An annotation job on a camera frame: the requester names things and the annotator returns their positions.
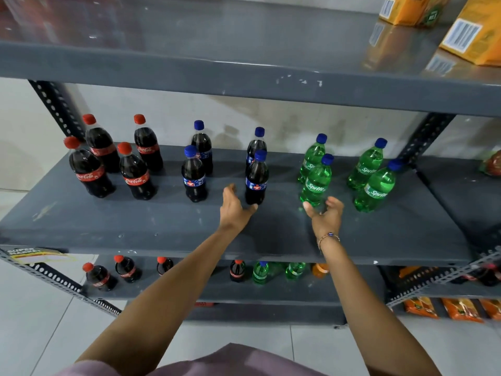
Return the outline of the person's left hand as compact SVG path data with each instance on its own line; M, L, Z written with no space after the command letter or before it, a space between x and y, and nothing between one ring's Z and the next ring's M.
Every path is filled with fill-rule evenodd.
M248 224L250 218L243 216L240 199L236 195L234 183L226 186L222 193L223 201L220 208L219 230L238 235Z

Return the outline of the person's right hand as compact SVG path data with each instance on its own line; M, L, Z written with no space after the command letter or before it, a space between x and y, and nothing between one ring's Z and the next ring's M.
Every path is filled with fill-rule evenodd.
M344 204L334 196L328 196L325 201L326 210L311 219L314 235L317 240L325 237L339 238Z

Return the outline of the person's left forearm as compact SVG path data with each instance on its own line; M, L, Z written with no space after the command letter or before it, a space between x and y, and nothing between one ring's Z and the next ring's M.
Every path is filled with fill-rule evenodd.
M241 231L235 225L220 226L135 298L77 362L98 361L120 376L146 376L157 369L222 254Z

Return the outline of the person's right forearm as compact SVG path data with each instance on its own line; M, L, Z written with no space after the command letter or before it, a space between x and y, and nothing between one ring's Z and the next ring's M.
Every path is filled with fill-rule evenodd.
M318 240L370 376L442 376L432 358L372 291L334 237Z

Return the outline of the blue cap cola bottle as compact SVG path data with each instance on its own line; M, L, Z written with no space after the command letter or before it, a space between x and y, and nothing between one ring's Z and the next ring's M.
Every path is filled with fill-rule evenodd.
M213 173L212 144L209 136L204 131L204 128L204 121L194 121L195 133L191 138L191 145L196 147L198 157L204 165L206 175L211 176Z
M254 139L247 146L246 169L248 169L253 163L256 151L267 151L266 142L263 140L264 135L265 129L263 127L256 127L254 131Z
M186 195L192 202L202 202L207 198L204 165L194 145L186 146L184 154L181 174Z
M266 195L269 168L266 164L267 151L259 149L254 154L254 160L246 171L246 203L262 204Z

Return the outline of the orange snack packet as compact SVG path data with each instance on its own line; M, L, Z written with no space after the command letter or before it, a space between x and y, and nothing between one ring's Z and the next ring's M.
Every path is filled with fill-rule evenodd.
M457 321L484 323L474 303L467 298L441 298L449 318Z
M479 299L483 310L494 321L501 321L501 299Z
M428 297L414 297L403 302L406 313L438 319L439 316Z

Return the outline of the grey side shelf rack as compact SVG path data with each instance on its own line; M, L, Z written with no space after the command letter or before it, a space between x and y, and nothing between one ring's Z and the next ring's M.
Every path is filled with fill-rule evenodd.
M417 197L424 222L416 226L407 262L419 268L398 281L396 270L381 267L388 305L420 296L501 299L500 280L456 283L482 271L501 278L501 177L480 172L479 161L468 159L424 157L412 170L426 187Z

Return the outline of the person's pink clothing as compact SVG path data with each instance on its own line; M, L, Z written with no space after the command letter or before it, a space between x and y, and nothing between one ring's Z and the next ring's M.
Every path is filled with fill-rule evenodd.
M175 362L145 376L327 376L282 356L229 343L195 360Z

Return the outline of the grey metal shelf rack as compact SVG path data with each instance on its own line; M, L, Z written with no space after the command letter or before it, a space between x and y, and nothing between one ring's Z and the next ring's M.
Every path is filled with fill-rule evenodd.
M375 213L346 206L341 230L344 246L376 295L387 302L381 267L403 280L419 266L408 265L411 240L424 222L417 197L426 187L413 172L414 161L460 113L501 117L501 69L439 80L422 75L445 28L397 26L403 42L391 43L382 69L363 67L362 59L382 20L357 13L236 0L52 0L47 17L56 17L62 43L29 37L41 31L35 19L0 15L16 22L0 38L0 75L27 78L39 95L56 95L58 83L110 86L181 94L240 97L244 101L304 102L427 112L400 152L408 170ZM216 192L243 179L240 149L214 149L215 175L208 199L190 202L180 185L184 145L161 145L164 170L153 176L156 195L138 201L118 175L117 190L104 199L79 191L61 159L26 199L0 220L0 257L86 303L117 316L112 298L132 301L159 274L156 257L180 260L216 227ZM70 256L68 261L22 265L4 250L43 248ZM126 283L115 270L115 255L134 260L142 277ZM102 265L117 279L104 292L86 281L83 264Z

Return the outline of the red orange packet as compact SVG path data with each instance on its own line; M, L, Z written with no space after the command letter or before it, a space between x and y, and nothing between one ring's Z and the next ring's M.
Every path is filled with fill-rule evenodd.
M501 149L493 152L489 158L485 159L479 170L491 177L501 177Z

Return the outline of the dark cola bottle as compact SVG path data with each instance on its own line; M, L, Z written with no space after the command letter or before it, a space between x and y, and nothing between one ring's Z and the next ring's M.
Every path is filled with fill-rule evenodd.
M475 278L487 287L494 287L501 284L501 270L497 264L489 264L485 267L479 268Z

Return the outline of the yellow shelf label sticker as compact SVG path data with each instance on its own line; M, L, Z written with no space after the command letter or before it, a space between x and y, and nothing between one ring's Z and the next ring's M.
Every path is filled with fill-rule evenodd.
M43 248L14 248L4 250L15 262L22 265L68 261L70 256L57 250Z

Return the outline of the orange juice carton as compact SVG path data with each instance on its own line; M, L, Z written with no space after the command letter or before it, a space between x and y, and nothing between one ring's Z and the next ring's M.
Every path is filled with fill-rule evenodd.
M450 0L384 0L379 18L392 25L431 28Z
M467 0L439 48L477 66L501 68L501 0Z

